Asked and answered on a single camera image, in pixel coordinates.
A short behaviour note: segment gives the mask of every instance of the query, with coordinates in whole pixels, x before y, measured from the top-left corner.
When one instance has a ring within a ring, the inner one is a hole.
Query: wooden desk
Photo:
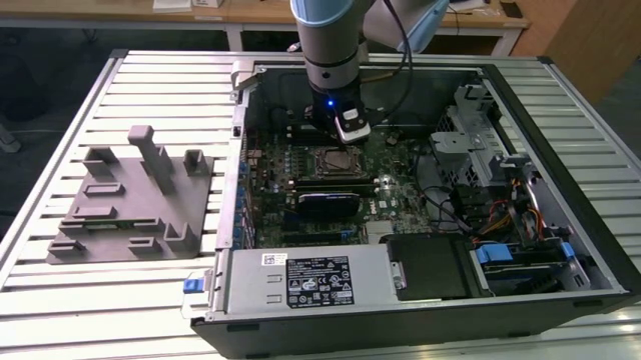
[[[0,27],[68,29],[223,30],[231,51],[243,51],[243,31],[295,31],[288,0],[226,0],[222,7],[154,13],[154,0],[0,0]],[[491,7],[499,9],[498,0]],[[503,15],[447,14],[438,35],[489,36],[491,55],[507,56],[530,22]]]

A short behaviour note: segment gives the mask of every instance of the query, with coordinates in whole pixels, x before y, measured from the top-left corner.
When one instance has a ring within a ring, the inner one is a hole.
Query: red wire
[[[503,204],[506,203],[507,200],[497,200],[494,201],[494,203],[491,204],[491,207],[490,207],[490,220],[487,221],[489,223],[491,222],[491,218],[494,217],[494,209],[497,207],[498,204]]]

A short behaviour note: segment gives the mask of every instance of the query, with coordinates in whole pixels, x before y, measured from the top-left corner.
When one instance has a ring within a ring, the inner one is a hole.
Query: white paper
[[[191,11],[191,0],[154,0],[155,13],[186,13]]]
[[[475,8],[483,8],[486,7],[487,4],[485,3],[483,0],[466,0],[461,2],[453,2],[450,3],[450,6],[447,7],[447,13],[462,13],[465,10],[475,9]]]

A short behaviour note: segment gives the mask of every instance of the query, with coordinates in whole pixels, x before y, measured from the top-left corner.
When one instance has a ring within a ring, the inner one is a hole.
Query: desk leg
[[[491,51],[493,56],[510,56],[511,49],[517,44],[517,40],[521,36],[521,28],[506,28],[502,34],[502,37],[498,39],[494,50]]]
[[[227,41],[230,42],[230,51],[243,51],[243,25],[228,24],[224,27]]]

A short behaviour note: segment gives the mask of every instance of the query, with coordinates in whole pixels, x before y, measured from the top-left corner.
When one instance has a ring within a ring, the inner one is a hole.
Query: blue drive bracket
[[[494,261],[511,261],[511,253],[507,245],[489,244],[475,250],[478,263],[491,263]]]

